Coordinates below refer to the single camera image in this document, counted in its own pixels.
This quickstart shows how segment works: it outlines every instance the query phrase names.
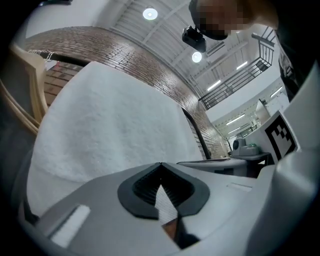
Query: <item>ceiling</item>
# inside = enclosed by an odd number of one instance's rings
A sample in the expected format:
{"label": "ceiling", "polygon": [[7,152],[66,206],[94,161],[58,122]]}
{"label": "ceiling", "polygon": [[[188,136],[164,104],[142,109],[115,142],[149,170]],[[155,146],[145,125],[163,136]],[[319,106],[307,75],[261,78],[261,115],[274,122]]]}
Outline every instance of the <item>ceiling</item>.
{"label": "ceiling", "polygon": [[[241,31],[232,33],[224,40],[225,52],[217,58],[207,61],[207,54],[202,54],[199,63],[192,61],[196,52],[182,41],[182,31],[194,25],[188,5],[190,0],[122,0],[123,8],[118,12],[109,29],[119,33],[147,48],[195,91],[198,96],[207,93],[207,88],[218,80],[235,73],[238,66],[253,59],[249,52],[250,33]],[[154,20],[143,18],[143,11],[153,7],[158,12]],[[207,52],[220,41],[206,38]]]}
{"label": "ceiling", "polygon": [[[225,116],[219,118],[212,124],[219,130],[219,132],[224,137],[231,137],[235,134],[238,134],[239,132],[245,130],[247,127],[250,127],[251,120],[254,118],[255,111],[257,108],[258,100],[265,100],[267,103],[272,99],[270,96],[276,92],[280,87],[282,86],[282,89],[280,92],[285,93],[285,86],[281,78],[279,77],[277,80],[275,80],[270,86],[268,86],[266,89],[264,89],[262,92],[260,92],[257,96],[255,96],[253,99],[249,100],[248,102],[244,103],[240,107],[234,109],[229,114],[226,114]],[[237,117],[245,114],[244,117],[241,119],[226,125],[231,120],[236,119]]]}

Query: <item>fluorescent light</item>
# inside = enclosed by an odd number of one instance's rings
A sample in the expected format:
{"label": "fluorescent light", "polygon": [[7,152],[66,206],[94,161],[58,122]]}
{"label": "fluorescent light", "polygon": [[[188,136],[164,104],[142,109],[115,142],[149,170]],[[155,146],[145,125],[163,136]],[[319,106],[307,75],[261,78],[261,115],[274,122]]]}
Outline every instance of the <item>fluorescent light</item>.
{"label": "fluorescent light", "polygon": [[192,54],[193,62],[198,63],[201,61],[201,59],[202,59],[202,54],[200,52],[196,51],[194,54]]}
{"label": "fluorescent light", "polygon": [[210,91],[213,87],[215,87],[216,85],[220,84],[221,80],[219,80],[218,82],[216,82],[215,84],[211,85],[207,90]]}
{"label": "fluorescent light", "polygon": [[273,93],[273,94],[270,96],[270,98],[272,98],[273,96],[275,96],[281,89],[282,89],[282,86],[281,86],[278,90],[276,90],[276,92]]}
{"label": "fluorescent light", "polygon": [[243,66],[247,65],[247,63],[248,63],[248,61],[246,61],[245,63],[241,64],[240,66],[238,66],[238,67],[236,68],[236,70],[241,69]]}
{"label": "fluorescent light", "polygon": [[237,117],[236,119],[233,119],[232,121],[227,122],[227,123],[226,123],[226,125],[228,126],[228,125],[232,124],[233,122],[235,122],[235,121],[239,120],[240,118],[243,118],[244,116],[245,116],[245,114],[240,115],[240,116],[239,116],[239,117]]}
{"label": "fluorescent light", "polygon": [[232,130],[232,131],[230,131],[228,134],[233,133],[233,132],[235,132],[236,130],[239,130],[240,128],[241,128],[241,127],[237,128],[237,129],[235,129],[235,130]]}
{"label": "fluorescent light", "polygon": [[158,17],[158,12],[156,9],[147,8],[143,11],[143,17],[149,21],[152,21]]}

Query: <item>white towel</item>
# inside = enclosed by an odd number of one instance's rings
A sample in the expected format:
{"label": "white towel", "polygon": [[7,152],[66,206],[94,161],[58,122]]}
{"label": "white towel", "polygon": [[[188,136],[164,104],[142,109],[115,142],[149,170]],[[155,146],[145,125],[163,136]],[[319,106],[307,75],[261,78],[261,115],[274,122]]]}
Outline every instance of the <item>white towel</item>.
{"label": "white towel", "polygon": [[101,63],[74,76],[45,115],[27,183],[34,214],[100,176],[155,162],[202,160],[181,107]]}

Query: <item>curved brick wall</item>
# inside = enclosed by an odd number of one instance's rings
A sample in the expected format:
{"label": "curved brick wall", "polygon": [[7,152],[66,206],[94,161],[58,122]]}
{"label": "curved brick wall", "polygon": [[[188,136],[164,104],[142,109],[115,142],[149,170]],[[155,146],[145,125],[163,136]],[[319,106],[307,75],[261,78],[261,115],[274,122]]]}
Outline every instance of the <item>curved brick wall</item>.
{"label": "curved brick wall", "polygon": [[[221,136],[209,122],[203,105],[198,103],[194,93],[165,64],[134,42],[102,28],[66,27],[34,35],[27,39],[26,46],[29,50],[50,50],[101,62],[145,82],[191,113],[213,157],[226,154]],[[81,68],[78,66],[60,63],[47,72],[45,91],[49,105],[79,70]]]}

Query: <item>round ceiling light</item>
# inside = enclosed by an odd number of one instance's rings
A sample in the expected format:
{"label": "round ceiling light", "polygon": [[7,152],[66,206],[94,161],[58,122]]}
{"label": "round ceiling light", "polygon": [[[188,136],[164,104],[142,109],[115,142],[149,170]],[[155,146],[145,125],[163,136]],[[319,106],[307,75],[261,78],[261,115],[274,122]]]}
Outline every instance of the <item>round ceiling light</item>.
{"label": "round ceiling light", "polygon": [[200,52],[196,51],[194,54],[192,54],[193,62],[198,63],[201,61],[201,59],[202,59],[202,54]]}
{"label": "round ceiling light", "polygon": [[153,9],[153,8],[147,8],[144,10],[143,12],[143,17],[147,20],[154,20],[158,17],[158,12],[156,9]]}

